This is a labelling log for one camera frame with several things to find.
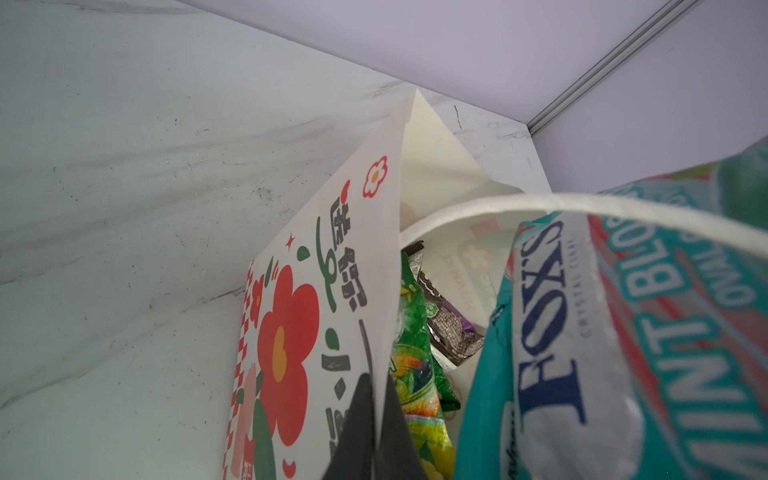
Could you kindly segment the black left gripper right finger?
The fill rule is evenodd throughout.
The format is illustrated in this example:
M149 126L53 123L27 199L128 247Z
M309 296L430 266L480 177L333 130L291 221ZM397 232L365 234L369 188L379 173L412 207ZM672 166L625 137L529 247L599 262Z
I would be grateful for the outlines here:
M376 448L376 478L427 480L391 378L387 378L383 419Z

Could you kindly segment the white flowered paper bag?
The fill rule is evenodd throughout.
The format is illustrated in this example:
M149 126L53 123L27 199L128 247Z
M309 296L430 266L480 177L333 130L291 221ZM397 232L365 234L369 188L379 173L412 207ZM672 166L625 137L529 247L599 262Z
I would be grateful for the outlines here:
M377 479L401 254L417 241L425 275L485 337L456 369L431 343L461 402L443 412L455 469L516 232L555 212L674 229L767 264L767 144L595 195L530 195L492 181L413 94L249 267L223 477L322 479L359 377L369 374Z

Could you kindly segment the green Fox's Spring Tea bag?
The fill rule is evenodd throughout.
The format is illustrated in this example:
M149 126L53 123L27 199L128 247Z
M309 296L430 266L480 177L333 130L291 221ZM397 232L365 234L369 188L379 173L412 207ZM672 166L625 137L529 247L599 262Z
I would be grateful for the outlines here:
M461 402L451 387L450 381L445 376L442 366L433 357L434 378L438 392L441 409L444 413L457 411L461 408Z

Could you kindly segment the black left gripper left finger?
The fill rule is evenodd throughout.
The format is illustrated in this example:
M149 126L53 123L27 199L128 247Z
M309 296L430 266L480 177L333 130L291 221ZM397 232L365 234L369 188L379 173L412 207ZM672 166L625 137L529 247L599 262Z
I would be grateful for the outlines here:
M370 480L373 475L375 416L369 374L359 377L338 446L323 480Z

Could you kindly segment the brown chocolate bar wrapper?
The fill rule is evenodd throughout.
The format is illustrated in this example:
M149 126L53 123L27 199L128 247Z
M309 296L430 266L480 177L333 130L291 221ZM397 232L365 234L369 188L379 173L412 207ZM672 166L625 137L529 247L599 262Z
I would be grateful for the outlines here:
M424 244L417 241L404 249L409 268L427 302L427 324L432 346L440 353L441 362L456 369L478 353L485 337L448 301L425 275Z

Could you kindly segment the teal green Fox's candy bag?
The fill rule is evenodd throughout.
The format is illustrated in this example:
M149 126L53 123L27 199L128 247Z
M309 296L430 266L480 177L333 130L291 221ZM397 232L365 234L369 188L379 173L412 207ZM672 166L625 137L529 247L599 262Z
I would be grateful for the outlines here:
M454 475L765 478L766 262L623 218L521 224Z

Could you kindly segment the green yellow Fox's candy bag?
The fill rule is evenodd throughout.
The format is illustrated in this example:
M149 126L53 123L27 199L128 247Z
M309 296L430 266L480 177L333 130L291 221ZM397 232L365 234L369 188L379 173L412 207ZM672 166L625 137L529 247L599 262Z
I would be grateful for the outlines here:
M455 450L440 401L426 298L406 253L401 254L398 325L389 373L417 459L429 479L451 479Z

